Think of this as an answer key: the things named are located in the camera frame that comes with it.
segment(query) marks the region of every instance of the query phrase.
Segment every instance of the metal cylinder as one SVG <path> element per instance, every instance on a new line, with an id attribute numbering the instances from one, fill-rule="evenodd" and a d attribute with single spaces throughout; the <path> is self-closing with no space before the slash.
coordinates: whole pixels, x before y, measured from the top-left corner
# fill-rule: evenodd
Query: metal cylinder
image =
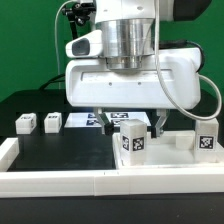
<path id="1" fill-rule="evenodd" d="M 141 57 L 152 54 L 152 23 L 153 19 L 127 19 L 99 24 L 109 69 L 141 67 Z"/>

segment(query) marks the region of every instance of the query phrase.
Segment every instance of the small white box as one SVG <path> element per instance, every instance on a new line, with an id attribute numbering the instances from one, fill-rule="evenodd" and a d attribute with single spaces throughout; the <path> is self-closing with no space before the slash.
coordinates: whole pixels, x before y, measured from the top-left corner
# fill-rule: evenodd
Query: small white box
<path id="1" fill-rule="evenodd" d="M 196 122 L 195 160 L 196 162 L 217 161 L 217 139 L 219 123 L 216 119 Z"/>
<path id="2" fill-rule="evenodd" d="M 61 113 L 49 113 L 44 120 L 45 133 L 58 133 L 62 125 Z"/>
<path id="3" fill-rule="evenodd" d="M 120 138 L 123 164 L 144 164 L 146 160 L 147 124 L 138 119 L 122 121 Z"/>
<path id="4" fill-rule="evenodd" d="M 16 120 L 16 133 L 17 134 L 31 134 L 37 126 L 37 116 L 34 113 L 22 114 Z"/>

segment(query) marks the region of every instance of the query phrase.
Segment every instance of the white block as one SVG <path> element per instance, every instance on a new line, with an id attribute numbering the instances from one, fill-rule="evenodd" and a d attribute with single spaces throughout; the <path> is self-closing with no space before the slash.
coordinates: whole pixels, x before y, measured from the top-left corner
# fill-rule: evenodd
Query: white block
<path id="1" fill-rule="evenodd" d="M 16 120 L 17 134 L 31 134 L 33 129 L 37 126 L 37 116 L 34 113 L 22 114 Z"/>
<path id="2" fill-rule="evenodd" d="M 18 154 L 18 139 L 7 138 L 0 146 L 0 172 L 6 172 Z"/>
<path id="3" fill-rule="evenodd" d="M 147 124 L 138 119 L 122 121 L 120 138 L 123 164 L 144 164 L 146 160 Z"/>
<path id="4" fill-rule="evenodd" d="M 44 120 L 45 133 L 58 133 L 62 125 L 61 113 L 49 113 Z"/>
<path id="5" fill-rule="evenodd" d="M 217 162 L 217 139 L 219 123 L 216 119 L 196 122 L 196 162 Z"/>
<path id="6" fill-rule="evenodd" d="M 176 148 L 182 150 L 193 150 L 195 134 L 192 132 L 180 132 L 176 134 Z"/>

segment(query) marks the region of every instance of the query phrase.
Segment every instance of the cable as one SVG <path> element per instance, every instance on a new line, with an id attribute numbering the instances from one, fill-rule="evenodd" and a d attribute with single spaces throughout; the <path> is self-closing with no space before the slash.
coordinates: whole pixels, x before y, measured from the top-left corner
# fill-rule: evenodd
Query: cable
<path id="1" fill-rule="evenodd" d="M 195 43 L 193 41 L 188 41 L 187 40 L 187 44 L 188 45 L 192 45 L 194 47 L 197 47 L 199 49 L 200 53 L 201 53 L 201 64 L 200 64 L 200 67 L 198 68 L 198 70 L 196 71 L 196 72 L 199 72 L 205 65 L 205 53 L 204 53 L 204 50 L 203 50 L 203 48 L 199 44 L 197 44 L 197 43 Z"/>
<path id="2" fill-rule="evenodd" d="M 64 78 L 65 74 L 57 75 L 56 77 L 51 78 L 46 83 L 44 83 L 42 86 L 39 87 L 39 90 L 44 90 L 49 84 L 57 82 L 57 79 Z"/>
<path id="3" fill-rule="evenodd" d="M 39 90 L 45 90 L 46 87 L 48 87 L 50 84 L 52 83 L 61 83 L 61 82 L 65 82 L 65 80 L 55 80 L 55 81 L 50 81 L 50 82 L 47 82 L 45 83 L 44 85 L 42 85 Z"/>
<path id="4" fill-rule="evenodd" d="M 60 55 L 58 50 L 58 17 L 61 12 L 61 10 L 69 3 L 77 2 L 76 0 L 70 0 L 61 5 L 59 8 L 56 17 L 55 17 L 55 25 L 54 25 L 54 38 L 55 38 L 55 51 L 56 51 L 56 58 L 57 58 L 57 69 L 58 69 L 58 75 L 61 73 L 61 64 L 60 64 Z"/>
<path id="5" fill-rule="evenodd" d="M 169 91 L 166 87 L 166 84 L 163 80 L 163 77 L 162 77 L 160 62 L 159 62 L 159 29 L 160 29 L 160 27 L 159 27 L 160 26 L 160 24 L 159 24 L 159 22 L 160 22 L 159 21 L 160 20 L 160 18 L 159 18 L 159 0 L 155 0 L 155 11 L 156 11 L 156 19 L 155 19 L 155 23 L 156 23 L 155 24 L 155 64 L 156 64 L 156 69 L 157 69 L 160 85 L 161 85 L 165 95 L 167 96 L 169 101 L 175 106 L 175 108 L 177 110 L 179 110 L 182 114 L 184 114 L 185 116 L 187 116 L 187 117 L 189 117 L 193 120 L 208 121 L 208 120 L 212 120 L 212 119 L 216 118 L 219 115 L 219 113 L 221 111 L 221 108 L 222 108 L 222 97 L 221 97 L 221 94 L 220 94 L 220 91 L 219 91 L 218 87 L 207 77 L 199 75 L 200 79 L 204 80 L 205 82 L 207 82 L 208 84 L 210 84 L 212 86 L 212 88 L 215 90 L 215 93 L 216 93 L 216 96 L 217 96 L 217 99 L 218 99 L 217 110 L 211 116 L 201 117 L 201 116 L 196 116 L 192 113 L 189 113 L 184 108 L 182 108 L 179 104 L 177 104 L 173 100 L 171 94 L 169 93 Z"/>

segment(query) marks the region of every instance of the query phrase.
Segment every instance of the black table surface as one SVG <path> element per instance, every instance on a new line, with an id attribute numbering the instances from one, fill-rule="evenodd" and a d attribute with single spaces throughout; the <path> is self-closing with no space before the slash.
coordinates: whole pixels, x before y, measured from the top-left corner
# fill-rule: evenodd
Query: black table surface
<path id="1" fill-rule="evenodd" d="M 215 107 L 216 100 L 203 91 L 201 103 L 193 112 L 208 115 Z M 31 112 L 37 114 L 37 128 L 32 135 L 17 136 L 15 120 Z M 0 103 L 0 143 L 7 137 L 19 137 L 20 143 L 20 155 L 9 172 L 115 169 L 111 138 L 102 136 L 100 128 L 62 128 L 59 134 L 45 134 L 43 121 L 50 112 L 61 112 L 64 125 L 69 113 L 92 112 L 92 108 L 72 108 L 64 90 L 20 91 Z M 155 123 L 155 110 L 146 110 L 146 113 L 151 123 Z M 219 142 L 224 145 L 223 111 L 218 121 Z M 164 128 L 191 130 L 194 121 L 173 110 Z M 0 223 L 223 224 L 223 209 L 224 193 L 11 198 L 0 199 Z"/>

